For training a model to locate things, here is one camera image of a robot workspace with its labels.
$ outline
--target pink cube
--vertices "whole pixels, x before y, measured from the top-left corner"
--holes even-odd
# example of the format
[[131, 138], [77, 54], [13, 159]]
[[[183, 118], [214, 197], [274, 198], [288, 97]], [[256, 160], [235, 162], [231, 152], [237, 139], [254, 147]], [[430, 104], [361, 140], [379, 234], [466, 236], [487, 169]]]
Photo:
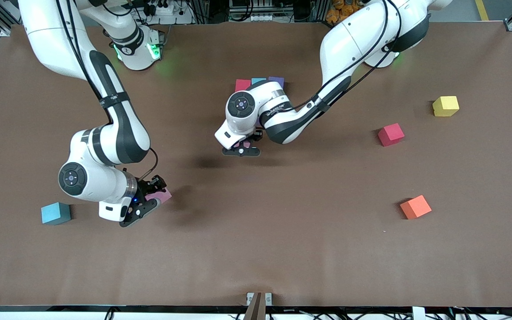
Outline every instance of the pink cube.
[[246, 90], [251, 85], [252, 85], [252, 80], [236, 79], [236, 87], [235, 87], [234, 91], [238, 92], [238, 91]]
[[392, 144], [397, 144], [404, 138], [404, 132], [398, 124], [385, 126], [378, 132], [378, 138], [383, 146], [388, 147]]

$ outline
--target green light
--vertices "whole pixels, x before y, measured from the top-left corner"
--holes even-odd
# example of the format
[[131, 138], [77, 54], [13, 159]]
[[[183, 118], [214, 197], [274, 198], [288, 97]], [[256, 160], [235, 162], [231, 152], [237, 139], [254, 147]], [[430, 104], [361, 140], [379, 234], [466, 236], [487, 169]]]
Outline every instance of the green light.
[[150, 51], [150, 53], [151, 53], [151, 57], [152, 57], [154, 60], [159, 59], [160, 54], [159, 54], [159, 48], [157, 47], [157, 45], [149, 44], [149, 45], [148, 45], [148, 49], [149, 49], [149, 51]]
[[122, 57], [120, 56], [120, 51], [118, 50], [116, 45], [114, 45], [114, 49], [115, 49], [116, 53], [118, 53], [118, 60], [122, 61]]

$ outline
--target yellow floor line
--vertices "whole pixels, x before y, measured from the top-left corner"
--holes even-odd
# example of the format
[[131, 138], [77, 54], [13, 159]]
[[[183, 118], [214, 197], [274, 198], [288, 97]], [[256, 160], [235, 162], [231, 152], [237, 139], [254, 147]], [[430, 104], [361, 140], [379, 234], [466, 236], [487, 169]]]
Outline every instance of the yellow floor line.
[[487, 11], [485, 10], [483, 0], [475, 0], [475, 4], [477, 5], [477, 11], [479, 12], [479, 17], [481, 17], [481, 21], [489, 21], [489, 16], [487, 16]]

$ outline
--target wooden block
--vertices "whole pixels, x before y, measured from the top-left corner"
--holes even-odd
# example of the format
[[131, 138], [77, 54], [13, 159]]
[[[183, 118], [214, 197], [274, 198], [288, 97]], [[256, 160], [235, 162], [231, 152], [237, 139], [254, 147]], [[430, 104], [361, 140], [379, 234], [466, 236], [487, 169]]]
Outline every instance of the wooden block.
[[71, 220], [69, 205], [56, 202], [41, 208], [43, 224], [57, 225]]
[[236, 79], [236, 87], [234, 88], [234, 92], [242, 91], [248, 89], [252, 85], [252, 81], [246, 79]]
[[269, 81], [276, 81], [277, 83], [280, 84], [282, 89], [284, 88], [284, 78], [282, 78], [282, 77], [268, 77], [268, 80]]
[[400, 208], [404, 211], [408, 219], [416, 219], [432, 211], [423, 195], [419, 195], [412, 200], [402, 203]]
[[383, 146], [388, 147], [400, 142], [404, 138], [404, 132], [398, 124], [388, 125], [378, 132], [378, 138]]
[[437, 117], [451, 117], [460, 109], [456, 96], [439, 97], [434, 101], [432, 107], [434, 115]]
[[260, 81], [266, 81], [266, 78], [252, 78], [252, 84], [260, 82]]

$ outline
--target orange cube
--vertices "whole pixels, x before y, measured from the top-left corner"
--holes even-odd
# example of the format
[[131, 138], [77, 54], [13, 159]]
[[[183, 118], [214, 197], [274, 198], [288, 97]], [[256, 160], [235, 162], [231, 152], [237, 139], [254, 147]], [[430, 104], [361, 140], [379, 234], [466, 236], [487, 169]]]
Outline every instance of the orange cube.
[[400, 205], [408, 219], [416, 219], [432, 211], [423, 195], [417, 196]]

